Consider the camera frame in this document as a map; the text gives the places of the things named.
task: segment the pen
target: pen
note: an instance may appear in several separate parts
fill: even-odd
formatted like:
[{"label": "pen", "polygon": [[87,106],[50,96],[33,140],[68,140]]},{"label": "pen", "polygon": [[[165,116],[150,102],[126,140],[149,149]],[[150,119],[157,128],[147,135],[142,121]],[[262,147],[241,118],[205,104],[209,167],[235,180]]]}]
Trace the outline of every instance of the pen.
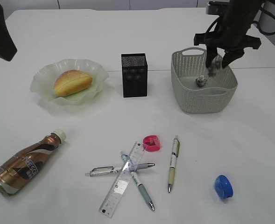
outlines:
[{"label": "pen", "polygon": [[178,140],[178,136],[176,135],[174,138],[173,149],[171,152],[170,166],[169,166],[169,181],[167,185],[169,193],[171,192],[171,189],[175,181],[176,159],[179,155],[179,151],[180,151],[180,142]]},{"label": "pen", "polygon": [[[125,162],[127,160],[127,155],[124,154],[123,152],[121,152],[121,157],[122,157],[122,160]],[[155,207],[154,207],[154,204],[153,204],[153,201],[151,199],[151,197],[148,195],[148,192],[145,188],[145,186],[142,184],[142,182],[140,181],[138,175],[136,172],[132,171],[131,173],[131,176],[136,184],[136,186],[138,187],[138,190],[141,194],[141,196],[143,197],[143,199],[145,200],[145,202],[147,203],[148,207],[152,210],[152,211],[155,211]]]},{"label": "pen", "polygon": [[[136,169],[147,169],[150,167],[155,166],[155,163],[140,163],[137,165]],[[94,168],[91,172],[85,173],[85,176],[99,176],[99,175],[106,175],[106,174],[116,174],[118,173],[122,167],[114,167],[114,166],[107,166],[107,167],[97,167]]]}]

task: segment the transparent ruler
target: transparent ruler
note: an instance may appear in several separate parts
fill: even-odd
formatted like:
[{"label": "transparent ruler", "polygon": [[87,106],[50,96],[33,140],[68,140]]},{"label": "transparent ruler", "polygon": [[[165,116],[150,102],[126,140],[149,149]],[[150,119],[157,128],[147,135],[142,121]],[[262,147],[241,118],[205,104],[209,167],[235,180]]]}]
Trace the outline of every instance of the transparent ruler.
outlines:
[{"label": "transparent ruler", "polygon": [[120,202],[132,176],[130,172],[135,171],[137,165],[144,153],[144,148],[141,143],[136,142],[127,157],[121,171],[111,186],[108,194],[106,195],[99,212],[107,217],[112,217],[113,213]]}]

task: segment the gray plastic basket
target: gray plastic basket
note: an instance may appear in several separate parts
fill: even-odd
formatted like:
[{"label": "gray plastic basket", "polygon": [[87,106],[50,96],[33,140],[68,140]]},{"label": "gray plastic basket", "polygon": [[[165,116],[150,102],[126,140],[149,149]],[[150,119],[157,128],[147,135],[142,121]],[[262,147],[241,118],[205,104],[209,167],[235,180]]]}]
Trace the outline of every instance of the gray plastic basket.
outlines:
[{"label": "gray plastic basket", "polygon": [[[183,55],[188,50],[200,50],[200,55]],[[207,81],[207,85],[198,88],[196,78],[208,77],[205,67],[206,50],[187,48],[177,51],[171,57],[171,81],[176,99],[184,112],[216,113],[222,111],[232,99],[237,79],[229,66]]]}]

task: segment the bread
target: bread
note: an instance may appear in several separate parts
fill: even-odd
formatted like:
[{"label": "bread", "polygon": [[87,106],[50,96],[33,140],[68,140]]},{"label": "bread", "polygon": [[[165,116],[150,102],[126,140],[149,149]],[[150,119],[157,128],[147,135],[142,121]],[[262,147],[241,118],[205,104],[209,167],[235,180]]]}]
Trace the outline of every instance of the bread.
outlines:
[{"label": "bread", "polygon": [[55,84],[53,91],[58,97],[66,97],[90,87],[92,77],[80,70],[69,70],[61,74]]}]

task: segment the black box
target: black box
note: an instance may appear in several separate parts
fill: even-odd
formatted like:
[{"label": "black box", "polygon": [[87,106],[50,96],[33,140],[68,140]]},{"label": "black box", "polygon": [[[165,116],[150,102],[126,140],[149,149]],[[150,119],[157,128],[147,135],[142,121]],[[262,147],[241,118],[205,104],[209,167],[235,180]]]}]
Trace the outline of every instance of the black box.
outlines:
[{"label": "black box", "polygon": [[145,54],[122,54],[123,97],[146,97],[148,64]]}]

